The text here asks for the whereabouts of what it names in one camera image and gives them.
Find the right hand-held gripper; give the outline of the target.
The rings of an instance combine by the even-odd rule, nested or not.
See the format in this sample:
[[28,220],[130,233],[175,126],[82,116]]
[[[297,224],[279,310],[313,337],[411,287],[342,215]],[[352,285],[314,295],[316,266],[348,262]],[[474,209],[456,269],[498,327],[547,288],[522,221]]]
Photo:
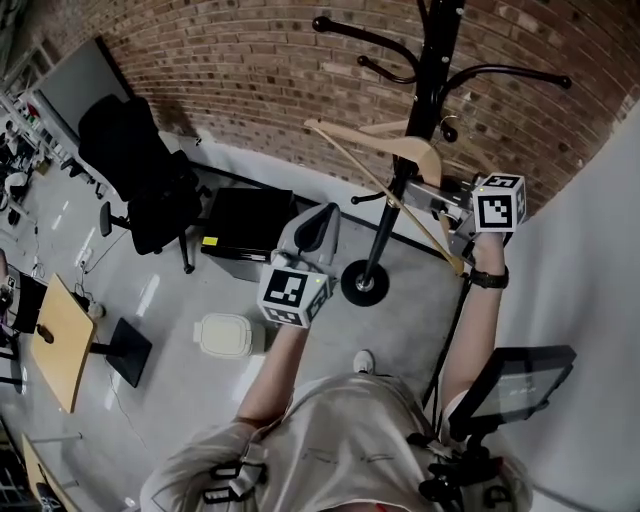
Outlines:
[[436,220],[445,221],[450,253],[472,261],[472,246],[481,233],[513,233],[523,222],[525,179],[513,174],[478,173],[471,182],[447,179],[440,189],[409,180],[404,201],[415,208],[433,211]]

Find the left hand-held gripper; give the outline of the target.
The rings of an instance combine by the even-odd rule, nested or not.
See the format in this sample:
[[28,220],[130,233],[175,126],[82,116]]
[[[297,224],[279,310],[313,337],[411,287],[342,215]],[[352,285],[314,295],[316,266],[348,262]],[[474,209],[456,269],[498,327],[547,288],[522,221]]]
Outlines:
[[[333,262],[340,223],[340,208],[331,202],[306,209],[286,224],[258,286],[257,305],[267,321],[311,326],[338,283],[332,269],[322,266]],[[302,254],[316,256],[318,263]]]

